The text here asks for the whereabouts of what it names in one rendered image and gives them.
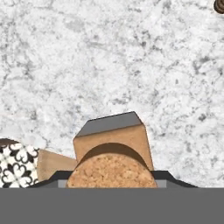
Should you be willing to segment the dark brown round object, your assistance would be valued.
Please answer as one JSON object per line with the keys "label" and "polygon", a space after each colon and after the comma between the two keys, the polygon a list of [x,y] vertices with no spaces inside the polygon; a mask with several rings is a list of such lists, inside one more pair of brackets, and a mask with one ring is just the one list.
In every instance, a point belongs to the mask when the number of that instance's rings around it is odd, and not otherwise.
{"label": "dark brown round object", "polygon": [[215,0],[213,7],[218,13],[224,14],[224,0]]}

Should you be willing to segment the tan wooden block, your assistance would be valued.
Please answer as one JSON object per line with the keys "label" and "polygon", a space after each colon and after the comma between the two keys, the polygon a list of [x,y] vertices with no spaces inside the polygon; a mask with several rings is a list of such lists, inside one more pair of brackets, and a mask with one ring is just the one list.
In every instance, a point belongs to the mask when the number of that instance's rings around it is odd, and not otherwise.
{"label": "tan wooden block", "polygon": [[48,180],[57,171],[73,171],[77,161],[48,150],[38,151],[37,175],[39,181]]}

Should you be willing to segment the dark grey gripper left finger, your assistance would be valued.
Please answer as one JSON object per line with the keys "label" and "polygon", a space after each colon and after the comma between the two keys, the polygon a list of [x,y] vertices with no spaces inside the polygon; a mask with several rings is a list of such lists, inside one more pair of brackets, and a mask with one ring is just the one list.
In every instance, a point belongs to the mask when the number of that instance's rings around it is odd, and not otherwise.
{"label": "dark grey gripper left finger", "polygon": [[31,188],[65,188],[71,174],[71,171],[56,171],[49,179],[31,185]]}

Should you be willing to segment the round cork stopper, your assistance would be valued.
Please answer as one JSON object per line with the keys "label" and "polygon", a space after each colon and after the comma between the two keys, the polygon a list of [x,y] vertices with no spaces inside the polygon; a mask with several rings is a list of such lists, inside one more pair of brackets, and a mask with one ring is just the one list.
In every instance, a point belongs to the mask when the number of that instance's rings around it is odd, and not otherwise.
{"label": "round cork stopper", "polygon": [[68,188],[157,188],[151,172],[136,159],[105,153],[79,164],[68,181]]}

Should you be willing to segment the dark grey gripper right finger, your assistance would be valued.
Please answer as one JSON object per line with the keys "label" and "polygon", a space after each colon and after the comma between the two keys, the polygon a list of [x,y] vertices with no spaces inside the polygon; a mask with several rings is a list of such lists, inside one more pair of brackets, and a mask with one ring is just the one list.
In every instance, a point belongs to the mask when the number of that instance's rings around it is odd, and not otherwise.
{"label": "dark grey gripper right finger", "polygon": [[182,180],[175,179],[168,171],[152,171],[151,174],[159,188],[196,188],[196,185],[191,185]]}

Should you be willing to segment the tan box with grey lid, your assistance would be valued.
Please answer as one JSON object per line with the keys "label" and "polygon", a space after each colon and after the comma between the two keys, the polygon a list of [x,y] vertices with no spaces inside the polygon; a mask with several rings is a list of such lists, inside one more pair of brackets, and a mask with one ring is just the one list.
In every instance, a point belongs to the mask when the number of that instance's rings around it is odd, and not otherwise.
{"label": "tan box with grey lid", "polygon": [[153,171],[147,131],[135,111],[89,120],[73,139],[78,162],[95,146],[123,144],[136,151]]}

